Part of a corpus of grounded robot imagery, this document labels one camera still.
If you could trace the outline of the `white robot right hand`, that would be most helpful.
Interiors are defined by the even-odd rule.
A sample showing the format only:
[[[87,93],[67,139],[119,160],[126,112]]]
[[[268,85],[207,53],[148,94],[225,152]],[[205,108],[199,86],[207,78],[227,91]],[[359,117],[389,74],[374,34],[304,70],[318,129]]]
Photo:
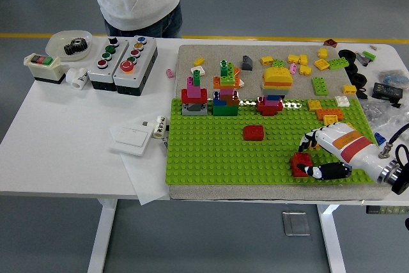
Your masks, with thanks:
[[[298,147],[299,152],[309,146],[320,145],[340,161],[355,169],[364,170],[369,177],[382,183],[382,171],[390,164],[391,158],[380,159],[379,147],[349,125],[337,122],[306,133]]]

